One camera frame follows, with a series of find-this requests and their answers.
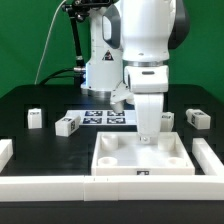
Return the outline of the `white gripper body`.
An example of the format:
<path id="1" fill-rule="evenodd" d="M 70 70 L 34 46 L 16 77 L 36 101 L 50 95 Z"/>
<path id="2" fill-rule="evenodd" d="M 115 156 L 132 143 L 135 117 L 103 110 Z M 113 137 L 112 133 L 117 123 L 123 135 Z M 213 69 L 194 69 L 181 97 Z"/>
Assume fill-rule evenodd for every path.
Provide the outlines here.
<path id="1" fill-rule="evenodd" d="M 167 65 L 126 66 L 125 83 L 111 92 L 110 105 L 115 113 L 124 110 L 124 101 L 134 105 L 137 132 L 141 138 L 157 138 L 159 135 L 168 74 Z"/>

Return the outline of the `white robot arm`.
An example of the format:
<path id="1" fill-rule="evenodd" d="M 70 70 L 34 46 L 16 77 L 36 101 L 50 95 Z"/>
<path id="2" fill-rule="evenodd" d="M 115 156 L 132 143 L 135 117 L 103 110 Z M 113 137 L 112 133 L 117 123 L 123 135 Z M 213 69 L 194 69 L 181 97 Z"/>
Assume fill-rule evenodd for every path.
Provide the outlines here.
<path id="1" fill-rule="evenodd" d="M 132 104 L 140 141 L 157 143 L 169 51 L 190 29 L 184 0 L 118 0 L 108 8 L 94 7 L 90 18 L 92 53 L 81 91 L 109 97 L 116 113 L 125 102 Z"/>

